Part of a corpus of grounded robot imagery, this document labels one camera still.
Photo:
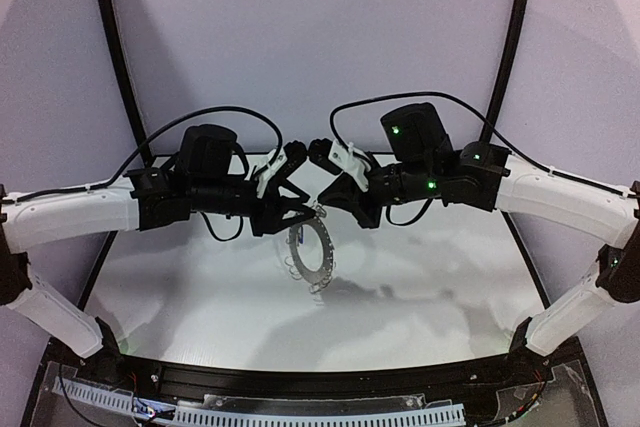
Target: white tabletop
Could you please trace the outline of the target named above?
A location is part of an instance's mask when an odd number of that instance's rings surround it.
[[[333,178],[307,162],[291,180],[313,197]],[[409,219],[420,205],[394,208],[394,220]],[[434,202],[411,227],[383,220],[377,230],[362,230],[349,214],[327,211],[336,268],[319,294],[290,277],[286,232],[254,238],[247,225],[223,244],[194,215],[118,234],[86,310],[111,325],[129,355],[310,372],[503,354],[515,327],[543,310],[499,212]],[[237,219],[210,218],[220,236],[235,231]],[[319,256],[314,240],[305,229],[305,259]]]

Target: robotic arm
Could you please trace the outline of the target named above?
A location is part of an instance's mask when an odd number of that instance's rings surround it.
[[[438,198],[536,215],[605,242],[577,286],[517,328],[511,354],[544,358],[604,310],[640,300],[640,183],[628,189],[542,170],[484,142],[454,151],[428,103],[396,109],[381,123],[397,163],[381,167],[352,144],[327,139],[309,147],[313,163],[338,175],[318,201],[350,212],[362,228],[379,227],[384,207]]]
[[[236,134],[217,125],[189,127],[180,151],[160,167],[133,170],[109,187],[21,201],[0,185],[0,305],[24,315],[83,359],[116,377],[120,357],[109,326],[79,310],[30,267],[35,245],[96,232],[149,230],[188,220],[192,213],[248,217],[254,236],[274,234],[315,216],[309,196],[288,177],[307,158],[301,142],[287,144],[249,176]],[[233,154],[243,174],[230,174]],[[286,188],[297,197],[285,197]]]

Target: table surface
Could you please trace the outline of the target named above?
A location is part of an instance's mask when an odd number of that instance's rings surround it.
[[[291,180],[313,198],[333,177],[307,162]],[[394,221],[411,218],[420,205],[394,208]],[[362,230],[349,214],[327,211],[336,267],[318,294],[291,278],[286,232],[254,238],[246,226],[237,240],[219,243],[194,215],[166,228],[118,234],[86,311],[111,325],[125,354],[206,367],[328,372],[503,354],[515,327],[543,310],[500,212],[436,201],[411,227],[383,220],[377,230]],[[237,219],[210,218],[220,236],[237,227]],[[308,228],[303,248],[310,264],[320,258]]]

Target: white finger mount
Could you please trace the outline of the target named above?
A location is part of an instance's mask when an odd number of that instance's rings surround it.
[[[371,166],[356,157],[354,155],[356,153],[366,157],[362,150],[353,146],[353,142],[349,142],[348,147],[345,149],[337,140],[334,140],[329,152],[329,160],[340,167],[345,174],[351,176],[361,191],[366,192],[369,190],[369,180],[364,173],[368,172]]]
[[[281,150],[276,158],[276,161],[273,164],[269,163],[269,160],[273,158],[273,155],[276,153],[276,149],[273,149],[267,155],[265,155],[262,159],[260,159],[256,163],[256,169],[261,169],[265,165],[267,168],[264,172],[262,172],[258,176],[258,198],[261,199],[264,196],[265,191],[267,190],[267,185],[269,185],[269,181],[273,178],[274,175],[282,168],[282,166],[287,162],[287,154],[284,153],[284,150]]]

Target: black vertical pole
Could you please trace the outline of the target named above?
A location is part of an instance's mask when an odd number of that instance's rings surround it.
[[[118,31],[116,15],[113,10],[113,1],[98,0],[98,5],[100,7],[104,35],[109,45],[111,63],[113,64],[113,70],[115,71],[118,87],[120,88],[120,95],[122,96],[122,103],[127,112],[133,137],[135,138],[136,144],[140,145],[147,138],[147,133],[145,132],[142,116],[140,115],[140,110],[138,109],[138,104],[133,93],[131,76],[129,75],[129,69],[125,61],[120,32]],[[149,147],[143,148],[140,155],[146,165],[150,165],[151,162],[153,162],[153,155]]]
[[[511,75],[513,61],[518,50],[518,41],[520,40],[520,32],[522,31],[522,23],[524,21],[524,13],[527,9],[527,0],[513,0],[511,8],[511,19],[509,20],[509,28],[507,30],[507,38],[504,42],[504,50],[502,51],[502,59],[496,77],[496,83],[491,94],[491,101],[487,109],[487,120],[491,125],[496,125],[498,115],[502,108],[502,101],[507,92],[507,84]],[[493,132],[487,125],[482,128],[480,140],[489,142]]]

